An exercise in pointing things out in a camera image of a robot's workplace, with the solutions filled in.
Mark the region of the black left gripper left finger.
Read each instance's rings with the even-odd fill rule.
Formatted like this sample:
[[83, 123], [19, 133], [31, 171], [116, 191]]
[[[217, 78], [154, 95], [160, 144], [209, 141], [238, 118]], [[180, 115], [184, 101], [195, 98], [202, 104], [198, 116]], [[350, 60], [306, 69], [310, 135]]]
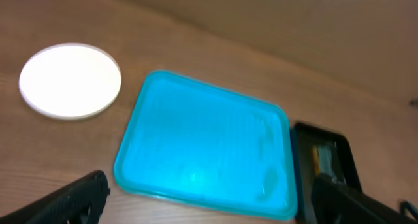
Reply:
[[1, 217], [1, 224], [98, 224], [109, 194], [106, 174], [95, 170]]

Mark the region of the white plate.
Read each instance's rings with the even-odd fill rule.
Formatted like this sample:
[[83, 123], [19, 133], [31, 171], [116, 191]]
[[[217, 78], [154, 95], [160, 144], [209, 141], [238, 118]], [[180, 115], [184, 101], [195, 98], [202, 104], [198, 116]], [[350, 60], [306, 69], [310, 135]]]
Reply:
[[18, 87], [36, 112], [59, 120], [81, 120], [108, 108], [121, 89], [121, 71], [104, 50], [63, 43], [33, 55], [23, 66]]

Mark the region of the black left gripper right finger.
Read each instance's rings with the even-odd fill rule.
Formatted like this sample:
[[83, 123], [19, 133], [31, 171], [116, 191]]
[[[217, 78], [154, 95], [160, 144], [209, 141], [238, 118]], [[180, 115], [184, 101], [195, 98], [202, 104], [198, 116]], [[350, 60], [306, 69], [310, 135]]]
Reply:
[[393, 210], [327, 174], [315, 178], [311, 200], [319, 224], [417, 224], [412, 203], [402, 201]]

